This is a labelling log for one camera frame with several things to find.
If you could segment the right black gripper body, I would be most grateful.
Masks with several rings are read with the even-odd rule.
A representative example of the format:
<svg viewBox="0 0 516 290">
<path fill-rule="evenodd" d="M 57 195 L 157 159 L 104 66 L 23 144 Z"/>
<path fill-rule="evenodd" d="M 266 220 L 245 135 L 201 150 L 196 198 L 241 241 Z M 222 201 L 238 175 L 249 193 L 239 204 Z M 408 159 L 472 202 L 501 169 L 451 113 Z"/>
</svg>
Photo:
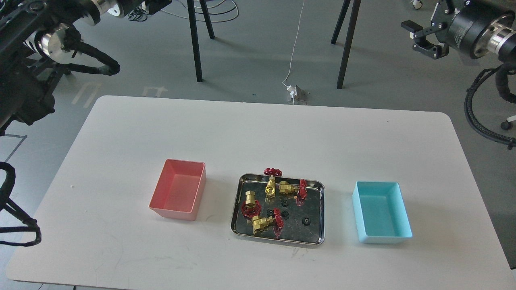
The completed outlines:
<svg viewBox="0 0 516 290">
<path fill-rule="evenodd" d="M 431 17 L 432 28 L 435 32 L 438 44 L 429 43 L 428 48 L 434 48 L 447 44 L 453 48 L 460 48 L 461 36 L 455 36 L 457 28 L 451 28 L 453 21 L 464 7 L 463 0 L 439 0 Z"/>
</svg>

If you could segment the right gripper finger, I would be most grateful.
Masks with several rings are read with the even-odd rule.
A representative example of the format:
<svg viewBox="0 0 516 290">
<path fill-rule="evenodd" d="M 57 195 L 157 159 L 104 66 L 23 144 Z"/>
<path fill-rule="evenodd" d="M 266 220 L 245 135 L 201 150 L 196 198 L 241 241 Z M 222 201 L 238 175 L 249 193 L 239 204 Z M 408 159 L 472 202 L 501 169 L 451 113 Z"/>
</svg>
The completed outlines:
<svg viewBox="0 0 516 290">
<path fill-rule="evenodd" d="M 413 37 L 426 37 L 434 33 L 434 27 L 424 28 L 421 25 L 407 20 L 401 23 L 401 27 L 413 34 Z"/>
<path fill-rule="evenodd" d="M 449 53 L 449 46 L 447 44 L 435 45 L 425 38 L 414 39 L 413 49 L 434 60 L 445 57 Z"/>
</svg>

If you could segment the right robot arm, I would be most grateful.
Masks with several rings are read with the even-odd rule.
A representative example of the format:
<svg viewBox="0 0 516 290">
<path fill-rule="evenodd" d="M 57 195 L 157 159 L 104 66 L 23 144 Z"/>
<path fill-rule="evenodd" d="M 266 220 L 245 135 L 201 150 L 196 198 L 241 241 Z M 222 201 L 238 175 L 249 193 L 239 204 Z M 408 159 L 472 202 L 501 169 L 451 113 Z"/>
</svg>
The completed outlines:
<svg viewBox="0 0 516 290">
<path fill-rule="evenodd" d="M 472 99 L 478 88 L 495 75 L 498 95 L 515 103 L 515 94 L 508 84 L 508 76 L 515 74 L 515 30 L 511 27 L 514 21 L 514 11 L 486 0 L 439 0 L 429 27 L 411 20 L 401 23 L 413 39 L 412 48 L 432 59 L 448 55 L 450 48 L 470 59 L 479 59 L 487 53 L 497 55 L 501 65 L 481 71 L 466 91 L 464 113 L 477 134 L 506 145 L 508 150 L 515 147 L 515 138 L 483 126 L 472 110 Z"/>
</svg>

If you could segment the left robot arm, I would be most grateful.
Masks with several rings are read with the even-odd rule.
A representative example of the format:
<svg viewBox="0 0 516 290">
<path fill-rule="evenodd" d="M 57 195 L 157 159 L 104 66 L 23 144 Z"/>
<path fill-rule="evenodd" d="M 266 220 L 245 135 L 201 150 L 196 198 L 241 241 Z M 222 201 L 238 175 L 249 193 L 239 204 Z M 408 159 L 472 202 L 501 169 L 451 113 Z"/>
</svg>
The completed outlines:
<svg viewBox="0 0 516 290">
<path fill-rule="evenodd" d="M 91 25 L 136 8 L 153 15 L 169 0 L 2 0 L 1 135 L 13 121 L 32 125 L 54 112 L 53 91 L 71 72 L 115 75 L 120 65 L 83 42 L 74 22 Z"/>
</svg>

